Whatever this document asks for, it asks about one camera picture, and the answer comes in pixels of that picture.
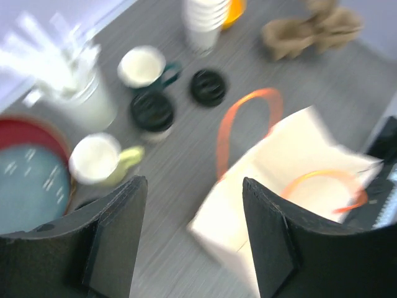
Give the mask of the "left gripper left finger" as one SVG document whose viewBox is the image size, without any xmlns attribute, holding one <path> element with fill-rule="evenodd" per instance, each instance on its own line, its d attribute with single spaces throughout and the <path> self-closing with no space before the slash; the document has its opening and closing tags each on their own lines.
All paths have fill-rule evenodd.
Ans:
<svg viewBox="0 0 397 298">
<path fill-rule="evenodd" d="M 108 195 L 29 232 L 1 236 L 2 297 L 128 297 L 148 182 Z"/>
</svg>

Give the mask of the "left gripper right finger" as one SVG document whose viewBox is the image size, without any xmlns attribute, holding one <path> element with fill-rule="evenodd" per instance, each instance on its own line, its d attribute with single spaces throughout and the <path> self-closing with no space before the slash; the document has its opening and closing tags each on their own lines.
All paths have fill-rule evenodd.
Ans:
<svg viewBox="0 0 397 298">
<path fill-rule="evenodd" d="M 261 297 L 395 297 L 396 225 L 362 230 L 243 181 Z"/>
</svg>

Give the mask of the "printed paper takeout bag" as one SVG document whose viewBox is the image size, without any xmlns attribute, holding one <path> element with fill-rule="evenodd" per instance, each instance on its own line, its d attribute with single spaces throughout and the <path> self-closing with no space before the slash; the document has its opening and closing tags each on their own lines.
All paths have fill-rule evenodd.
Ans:
<svg viewBox="0 0 397 298">
<path fill-rule="evenodd" d="M 238 109 L 261 97 L 270 110 L 266 136 L 230 165 L 229 137 Z M 243 210 L 243 179 L 253 178 L 282 198 L 333 222 L 367 203 L 362 194 L 382 169 L 378 158 L 338 144 L 314 107 L 288 117 L 274 88 L 253 91 L 229 108 L 216 143 L 218 180 L 187 228 L 208 254 L 259 296 Z"/>
</svg>

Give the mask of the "stack of black cup lids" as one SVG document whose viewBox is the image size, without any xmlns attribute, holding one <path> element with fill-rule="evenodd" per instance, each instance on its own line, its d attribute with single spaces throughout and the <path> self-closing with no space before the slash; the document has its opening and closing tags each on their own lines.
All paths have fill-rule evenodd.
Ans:
<svg viewBox="0 0 397 298">
<path fill-rule="evenodd" d="M 189 91 L 192 99 L 201 106 L 215 107 L 224 101 L 228 84 L 221 71 L 204 68 L 191 78 Z"/>
</svg>

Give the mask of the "brown cardboard cup carrier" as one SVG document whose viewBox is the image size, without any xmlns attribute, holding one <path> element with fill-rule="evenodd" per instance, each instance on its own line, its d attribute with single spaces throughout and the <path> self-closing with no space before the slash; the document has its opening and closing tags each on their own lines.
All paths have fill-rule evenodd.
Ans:
<svg viewBox="0 0 397 298">
<path fill-rule="evenodd" d="M 294 59 L 310 46 L 317 53 L 342 48 L 355 40 L 364 27 L 360 16 L 339 1 L 305 1 L 307 19 L 276 19 L 261 29 L 264 46 L 273 60 Z"/>
</svg>

